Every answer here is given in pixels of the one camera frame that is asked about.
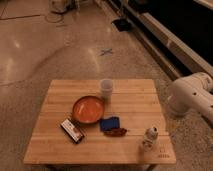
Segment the small bottle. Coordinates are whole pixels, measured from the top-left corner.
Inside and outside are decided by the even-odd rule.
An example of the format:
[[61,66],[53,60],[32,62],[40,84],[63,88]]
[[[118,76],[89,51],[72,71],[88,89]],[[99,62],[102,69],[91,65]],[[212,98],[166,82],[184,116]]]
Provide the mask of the small bottle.
[[152,149],[154,143],[158,138],[158,130],[156,127],[148,128],[143,136],[143,141],[140,144],[142,151],[149,151]]

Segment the white cup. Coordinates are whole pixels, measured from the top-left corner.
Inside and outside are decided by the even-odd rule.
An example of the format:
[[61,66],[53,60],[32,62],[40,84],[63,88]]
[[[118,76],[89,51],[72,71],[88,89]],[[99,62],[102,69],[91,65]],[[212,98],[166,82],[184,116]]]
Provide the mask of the white cup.
[[113,91],[113,81],[111,79],[103,79],[100,81],[101,97],[110,99]]

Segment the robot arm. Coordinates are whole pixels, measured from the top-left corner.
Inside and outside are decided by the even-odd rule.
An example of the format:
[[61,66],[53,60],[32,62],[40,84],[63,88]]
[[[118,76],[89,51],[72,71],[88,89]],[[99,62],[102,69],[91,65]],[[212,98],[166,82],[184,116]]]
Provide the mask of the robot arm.
[[194,108],[213,123],[213,80],[206,73],[196,73],[177,79],[172,84],[172,95],[168,98],[170,111],[175,116],[184,116]]

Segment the orange bowl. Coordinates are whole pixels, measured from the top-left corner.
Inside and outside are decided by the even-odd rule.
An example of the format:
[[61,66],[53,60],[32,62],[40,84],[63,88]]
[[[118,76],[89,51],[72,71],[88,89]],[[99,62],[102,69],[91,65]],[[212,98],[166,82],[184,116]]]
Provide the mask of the orange bowl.
[[72,118],[80,123],[91,124],[99,121],[104,114],[104,101],[95,96],[77,100],[72,109]]

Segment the terrazzo floor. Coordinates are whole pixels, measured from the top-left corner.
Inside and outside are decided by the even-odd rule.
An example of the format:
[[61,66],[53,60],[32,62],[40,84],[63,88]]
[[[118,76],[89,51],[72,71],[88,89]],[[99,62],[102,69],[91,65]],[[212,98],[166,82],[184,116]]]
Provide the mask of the terrazzo floor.
[[[171,80],[149,52],[131,32],[117,31],[111,24],[117,16],[104,2],[80,5],[79,11],[70,10],[60,18],[49,14],[48,0],[0,1],[0,171],[50,170],[24,165],[23,157],[53,79],[151,78],[166,110]],[[112,54],[100,55],[110,48]],[[166,112],[165,117],[177,164],[155,170],[213,170],[213,132],[200,115],[190,110],[181,120],[170,119]],[[59,166],[58,170],[143,168],[86,165]]]

